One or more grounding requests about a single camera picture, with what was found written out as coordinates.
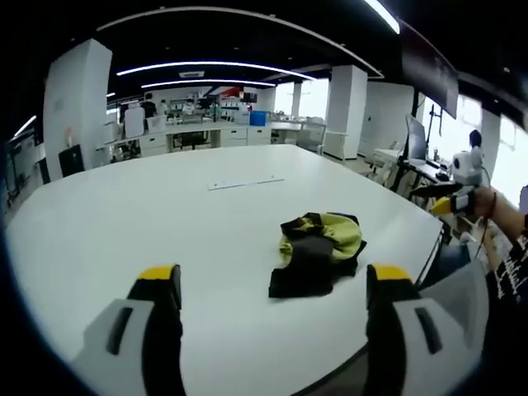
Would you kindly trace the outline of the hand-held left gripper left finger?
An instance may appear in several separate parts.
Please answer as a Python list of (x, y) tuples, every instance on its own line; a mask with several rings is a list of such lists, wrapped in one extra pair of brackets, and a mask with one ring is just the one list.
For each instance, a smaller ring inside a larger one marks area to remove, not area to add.
[(98, 395), (183, 395), (181, 268), (143, 271), (87, 326), (73, 368)]

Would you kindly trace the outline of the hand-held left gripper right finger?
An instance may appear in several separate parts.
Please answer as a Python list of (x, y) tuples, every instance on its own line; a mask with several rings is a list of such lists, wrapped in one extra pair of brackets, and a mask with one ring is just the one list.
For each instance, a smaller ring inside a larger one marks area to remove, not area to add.
[(397, 266), (366, 269), (364, 395), (452, 395), (470, 375), (463, 328)]

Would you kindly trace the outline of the person's right hand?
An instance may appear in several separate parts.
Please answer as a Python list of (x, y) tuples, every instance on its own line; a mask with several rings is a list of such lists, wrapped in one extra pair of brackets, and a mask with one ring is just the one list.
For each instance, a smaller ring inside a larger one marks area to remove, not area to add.
[(478, 217), (491, 219), (497, 203), (497, 192), (488, 186), (480, 186), (474, 190), (474, 213)]

